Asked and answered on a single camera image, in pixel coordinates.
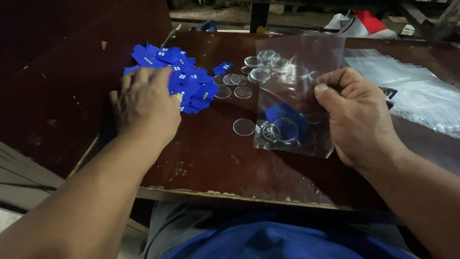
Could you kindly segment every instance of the brown tabletop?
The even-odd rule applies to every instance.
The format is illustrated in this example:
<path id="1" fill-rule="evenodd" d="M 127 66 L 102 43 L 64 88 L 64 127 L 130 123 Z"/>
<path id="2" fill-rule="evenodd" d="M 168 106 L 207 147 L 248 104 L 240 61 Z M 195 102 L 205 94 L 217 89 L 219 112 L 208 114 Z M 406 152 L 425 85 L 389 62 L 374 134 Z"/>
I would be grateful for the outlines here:
<path id="1" fill-rule="evenodd" d="M 166 46 L 178 46 L 196 57 L 196 65 L 211 68 L 223 61 L 239 73 L 244 58 L 255 55 L 255 40 L 267 35 L 177 32 Z M 376 48 L 384 55 L 427 67 L 441 79 L 458 84 L 455 69 L 459 51 L 448 43 L 347 39 L 349 48 Z M 196 115 L 182 114 L 182 123 L 149 170 L 144 190 L 229 197 L 325 208 L 383 210 L 388 208 L 373 188 L 334 152 L 328 159 L 253 148 L 253 135 L 237 135 L 240 118 L 257 120 L 259 87 L 249 99 L 232 95 L 215 100 Z M 460 140 L 392 116 L 398 135 L 416 153 L 460 173 Z"/>

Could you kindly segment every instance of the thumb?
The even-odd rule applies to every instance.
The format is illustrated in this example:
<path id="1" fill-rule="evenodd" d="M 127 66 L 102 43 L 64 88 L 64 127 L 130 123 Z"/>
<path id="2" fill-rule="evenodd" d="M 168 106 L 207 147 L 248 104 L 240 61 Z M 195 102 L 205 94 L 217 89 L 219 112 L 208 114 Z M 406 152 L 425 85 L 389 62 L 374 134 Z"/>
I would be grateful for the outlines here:
<path id="1" fill-rule="evenodd" d="M 315 97 L 319 104 L 329 113 L 334 109 L 341 108 L 345 102 L 343 96 L 325 83 L 320 83 L 315 86 Z"/>
<path id="2" fill-rule="evenodd" d="M 180 108 L 180 103 L 182 102 L 182 95 L 181 94 L 173 94 L 169 97 L 178 109 Z"/>

